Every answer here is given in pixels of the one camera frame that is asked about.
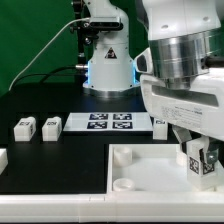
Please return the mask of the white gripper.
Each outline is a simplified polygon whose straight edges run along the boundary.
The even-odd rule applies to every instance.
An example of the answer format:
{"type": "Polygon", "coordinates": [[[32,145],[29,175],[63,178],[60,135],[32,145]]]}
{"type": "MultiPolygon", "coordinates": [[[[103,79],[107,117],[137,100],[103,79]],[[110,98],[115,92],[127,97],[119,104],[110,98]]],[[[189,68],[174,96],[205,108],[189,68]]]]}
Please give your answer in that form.
{"type": "Polygon", "coordinates": [[[147,74],[140,77],[140,82],[147,112],[173,124],[181,151],[185,152],[186,143],[192,140],[189,130],[200,133],[205,135],[201,137],[200,161],[215,164],[224,149],[224,73],[210,71],[197,76],[189,90],[168,89],[147,74]]]}

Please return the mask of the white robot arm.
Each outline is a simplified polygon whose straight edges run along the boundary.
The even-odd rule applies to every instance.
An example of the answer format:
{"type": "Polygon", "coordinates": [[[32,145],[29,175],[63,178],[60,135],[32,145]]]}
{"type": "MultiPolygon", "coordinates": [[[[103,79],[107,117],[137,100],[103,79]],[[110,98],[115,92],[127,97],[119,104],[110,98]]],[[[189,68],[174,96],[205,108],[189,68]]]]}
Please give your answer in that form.
{"type": "Polygon", "coordinates": [[[224,142],[224,57],[220,55],[221,0],[135,0],[149,47],[128,60],[127,22],[109,0],[84,0],[87,27],[95,32],[86,93],[115,96],[135,85],[149,114],[167,121],[190,142],[201,135],[195,154],[213,164],[224,142]]]}

